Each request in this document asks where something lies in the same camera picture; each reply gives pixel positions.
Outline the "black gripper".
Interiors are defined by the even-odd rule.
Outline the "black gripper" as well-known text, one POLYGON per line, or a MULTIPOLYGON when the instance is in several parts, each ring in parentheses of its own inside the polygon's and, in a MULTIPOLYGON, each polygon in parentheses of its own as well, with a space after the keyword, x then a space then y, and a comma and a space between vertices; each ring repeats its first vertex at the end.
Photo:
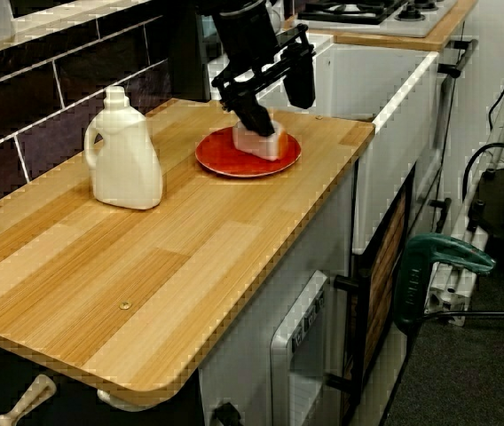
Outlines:
POLYGON ((307 25, 299 24, 278 35, 233 36, 224 43, 228 65, 213 78, 212 85, 218 89, 224 107, 234 111, 247 130, 259 136, 275 132, 267 109, 259 105, 256 95, 278 81, 284 83, 291 106, 308 109, 313 105, 315 49, 307 30, 307 25))

